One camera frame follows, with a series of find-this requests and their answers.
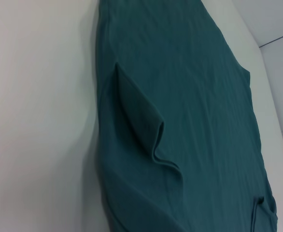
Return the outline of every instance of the green clothing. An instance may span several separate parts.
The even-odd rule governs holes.
[[[115,232],[274,232],[250,73],[200,0],[101,0],[99,161]]]

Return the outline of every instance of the teal shirt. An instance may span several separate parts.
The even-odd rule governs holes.
[[[99,163],[115,232],[275,232],[250,73],[200,0],[101,0]]]

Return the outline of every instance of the teal fabric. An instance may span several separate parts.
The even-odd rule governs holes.
[[[115,232],[274,232],[250,73],[199,0],[101,0],[99,163]]]

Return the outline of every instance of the teal garment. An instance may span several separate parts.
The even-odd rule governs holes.
[[[250,73],[200,0],[101,0],[99,163],[115,232],[274,232]]]

